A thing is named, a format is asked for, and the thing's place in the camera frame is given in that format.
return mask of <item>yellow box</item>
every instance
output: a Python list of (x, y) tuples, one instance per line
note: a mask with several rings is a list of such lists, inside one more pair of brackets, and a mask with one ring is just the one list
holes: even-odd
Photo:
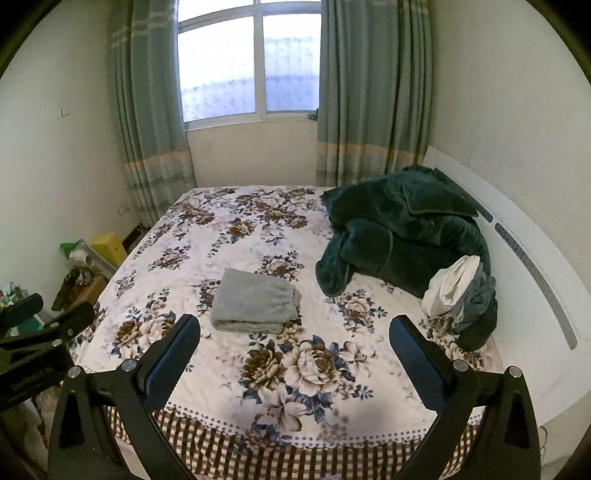
[(90, 241), (90, 246), (115, 267), (127, 258), (125, 248), (114, 233), (103, 233)]

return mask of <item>window frame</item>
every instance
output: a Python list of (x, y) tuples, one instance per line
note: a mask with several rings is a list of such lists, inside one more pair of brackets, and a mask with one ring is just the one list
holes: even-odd
[(254, 0), (253, 5), (220, 10), (199, 17), (183, 20), (178, 24), (178, 33), (185, 33), (199, 27), (213, 25), (226, 20), (253, 17), (254, 19), (254, 72), (255, 72), (255, 112), (236, 115), (214, 116), (185, 122), (185, 130), (198, 130), (222, 125), (235, 125), (257, 122), (309, 121), (311, 111), (267, 112), (267, 83), (265, 81), (265, 37), (263, 17), (286, 14), (320, 14), (321, 2), (293, 1), (262, 4)]

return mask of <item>striped curtain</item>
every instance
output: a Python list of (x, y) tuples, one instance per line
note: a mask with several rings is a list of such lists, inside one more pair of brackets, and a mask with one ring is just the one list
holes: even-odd
[(432, 88), (427, 0), (323, 0), (321, 186), (420, 164)]
[(111, 25), (125, 171), (148, 226), (197, 186), (181, 110), (177, 5), (178, 0), (118, 0)]

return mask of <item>screw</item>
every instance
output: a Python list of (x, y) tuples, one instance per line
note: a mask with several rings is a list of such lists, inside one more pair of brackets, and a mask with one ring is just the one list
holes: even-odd
[(130, 358), (121, 364), (121, 370), (124, 372), (131, 372), (135, 367), (137, 367), (138, 363)]
[(464, 360), (454, 360), (453, 368), (455, 368), (459, 372), (465, 372), (466, 370), (468, 370), (468, 364)]
[(518, 367), (509, 367), (509, 375), (513, 378), (519, 378), (521, 374), (521, 370)]
[(81, 372), (82, 369), (78, 365), (76, 365), (75, 367), (72, 367), (68, 370), (68, 377), (76, 378), (78, 375), (80, 375)]

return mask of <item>wall outlet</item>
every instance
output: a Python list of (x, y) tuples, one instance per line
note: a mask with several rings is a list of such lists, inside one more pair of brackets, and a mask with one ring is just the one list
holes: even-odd
[(127, 212), (130, 212), (131, 209), (127, 206), (127, 205), (119, 205), (117, 207), (117, 214), (120, 217), (123, 217), (123, 215), (125, 215)]

